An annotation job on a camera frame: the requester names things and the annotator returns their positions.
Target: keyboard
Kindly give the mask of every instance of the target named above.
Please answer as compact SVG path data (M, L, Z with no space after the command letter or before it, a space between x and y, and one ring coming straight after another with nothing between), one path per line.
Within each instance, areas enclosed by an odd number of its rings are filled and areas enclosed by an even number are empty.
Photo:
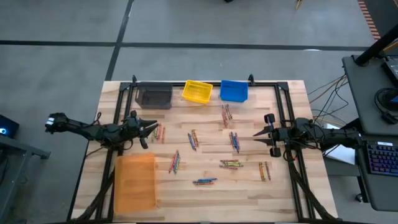
M398 176L398 147L367 144L371 174Z

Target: orange tray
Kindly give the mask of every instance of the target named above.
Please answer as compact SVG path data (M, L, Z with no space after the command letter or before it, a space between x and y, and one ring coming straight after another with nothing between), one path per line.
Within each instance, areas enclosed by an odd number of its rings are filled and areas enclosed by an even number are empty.
M115 168L115 214L155 208L155 154L119 156Z

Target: gray desk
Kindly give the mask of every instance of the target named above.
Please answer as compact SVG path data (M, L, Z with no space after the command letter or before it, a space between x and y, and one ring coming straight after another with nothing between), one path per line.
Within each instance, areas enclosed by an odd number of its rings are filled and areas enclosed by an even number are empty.
M366 134L398 136L398 125L387 124L374 104L374 94L381 88L394 88L381 68L381 59L372 59L369 65L360 67L352 57L343 58L351 92L358 111L359 120Z
M29 159L33 155L38 155L42 159L48 159L50 153L4 136L0 136L0 148L7 151L8 158L6 175L4 176L3 183L0 185L0 223L3 223L14 200L18 184L21 182Z
M347 164L330 158L324 158L326 171L331 176L359 177L357 165Z
M398 146L398 125L390 125L380 118L374 105L374 94L381 88L393 87L381 68L383 60L372 59L366 67L357 66L352 57L343 58L359 118L348 125L362 130L364 140L392 142ZM374 175L368 172L366 148L356 151L359 166L359 186L365 202L375 210L398 212L398 177Z

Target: blue crayon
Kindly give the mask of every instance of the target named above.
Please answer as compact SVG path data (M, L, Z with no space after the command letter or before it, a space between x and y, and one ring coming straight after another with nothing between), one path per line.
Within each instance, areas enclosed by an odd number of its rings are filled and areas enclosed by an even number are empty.
M203 179L198 179L198 181L203 181L203 180L217 180L217 178L203 178Z
M180 154L177 154L177 158L175 159L175 164L174 164L174 174L177 173L177 165L180 162Z
M189 141L190 141L190 143L191 143L192 149L196 151L197 149L196 149L196 147L195 147L195 143L193 143L193 139L192 139L192 136L191 136L190 133L188 133L188 138L189 138Z
M239 152L239 146L238 146L238 143L236 142L236 137L233 136L233 135L232 135L232 140L233 140L233 142L234 142L236 151Z
M200 184L200 183L210 183L212 180L203 180L203 181L193 181L194 184Z

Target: wooden table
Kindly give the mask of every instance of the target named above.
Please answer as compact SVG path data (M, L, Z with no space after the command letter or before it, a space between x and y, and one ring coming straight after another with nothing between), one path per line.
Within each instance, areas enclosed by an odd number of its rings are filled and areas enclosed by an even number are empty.
M312 118L303 81L288 81L295 117ZM105 82L99 100L101 123L112 123L120 82ZM136 102L131 109L142 119L156 119L166 127L165 142L147 140L149 148L141 148L134 140L125 155L155 153L158 209L129 215L114 216L115 222L294 222L297 221L289 170L282 157L269 155L269 146L253 141L252 135L264 126L264 115L274 113L276 127L280 127L275 91L269 87L249 87L244 103L221 101L220 89L213 88L211 101L201 105L182 98L183 87L174 87L170 110L142 110ZM226 129L221 105L229 104L233 120ZM200 147L192 150L187 133L196 129ZM238 133L240 153L233 151L228 133ZM88 153L99 148L91 142ZM168 169L175 151L181 162L177 175ZM303 151L310 187L321 204L337 216L322 154L318 150ZM76 196L72 218L78 217L98 193L101 184L106 150L92 154L85 161ZM239 159L244 167L226 170L219 167L221 159ZM259 162L270 165L271 181L262 182ZM195 186L193 180L216 177L214 185ZM307 210L301 192L303 210ZM108 211L108 201L104 211Z

